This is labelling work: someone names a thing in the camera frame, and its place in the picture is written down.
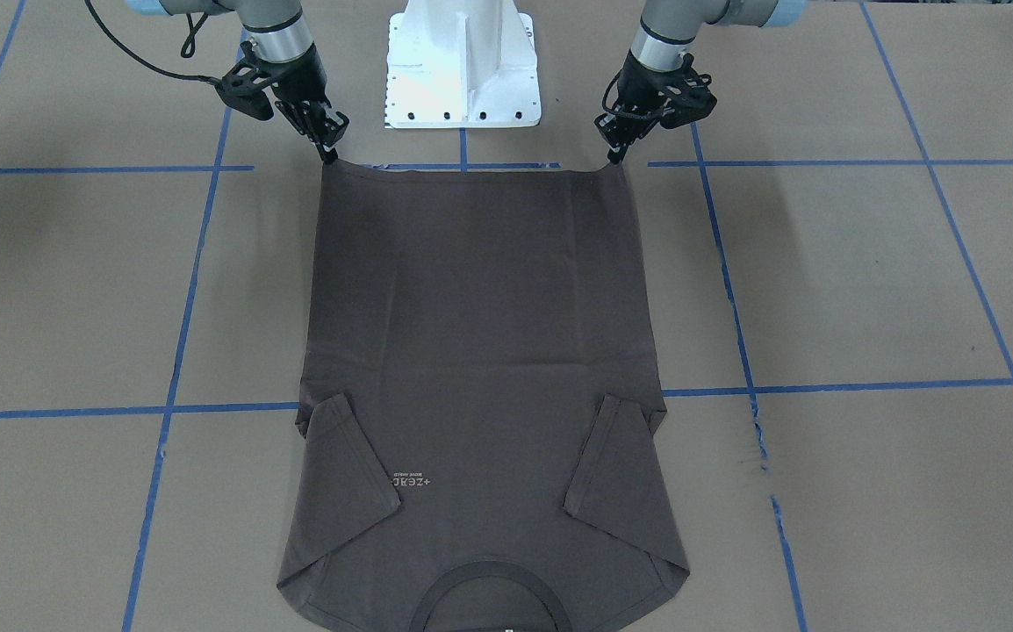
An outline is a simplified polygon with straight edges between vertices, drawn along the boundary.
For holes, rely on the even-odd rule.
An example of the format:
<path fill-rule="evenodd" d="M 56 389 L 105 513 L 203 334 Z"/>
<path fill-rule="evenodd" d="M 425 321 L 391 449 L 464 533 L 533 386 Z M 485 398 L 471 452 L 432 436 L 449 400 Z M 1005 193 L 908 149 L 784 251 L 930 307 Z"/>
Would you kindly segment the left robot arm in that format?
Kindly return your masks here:
<path fill-rule="evenodd" d="M 604 90 L 595 118 L 612 164 L 655 128 L 708 118 L 718 100 L 710 75 L 693 68 L 693 41 L 704 25 L 794 24 L 805 1 L 647 1 L 622 68 Z"/>

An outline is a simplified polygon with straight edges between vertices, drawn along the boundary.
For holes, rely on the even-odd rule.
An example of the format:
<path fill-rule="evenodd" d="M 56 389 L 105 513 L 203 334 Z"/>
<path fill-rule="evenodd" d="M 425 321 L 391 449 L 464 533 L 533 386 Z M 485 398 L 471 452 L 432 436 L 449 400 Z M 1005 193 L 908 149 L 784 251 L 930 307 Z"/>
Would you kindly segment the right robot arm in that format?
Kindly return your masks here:
<path fill-rule="evenodd" d="M 338 159 L 335 145 L 349 118 L 327 97 L 327 73 L 298 1 L 129 1 L 141 15 L 206 18 L 233 13 L 241 22 L 241 58 L 221 77 L 194 76 L 208 83 L 226 107 L 267 121 L 275 112 L 317 149 L 323 164 Z"/>

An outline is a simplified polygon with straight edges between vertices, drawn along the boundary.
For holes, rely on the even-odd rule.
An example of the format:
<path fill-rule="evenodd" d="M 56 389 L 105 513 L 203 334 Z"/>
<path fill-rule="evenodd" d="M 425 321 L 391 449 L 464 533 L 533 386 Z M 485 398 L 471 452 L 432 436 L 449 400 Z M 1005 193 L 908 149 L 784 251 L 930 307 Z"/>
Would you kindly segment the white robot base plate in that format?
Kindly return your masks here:
<path fill-rule="evenodd" d="M 387 35 L 387 128 L 540 124 L 534 20 L 514 1 L 410 1 Z"/>

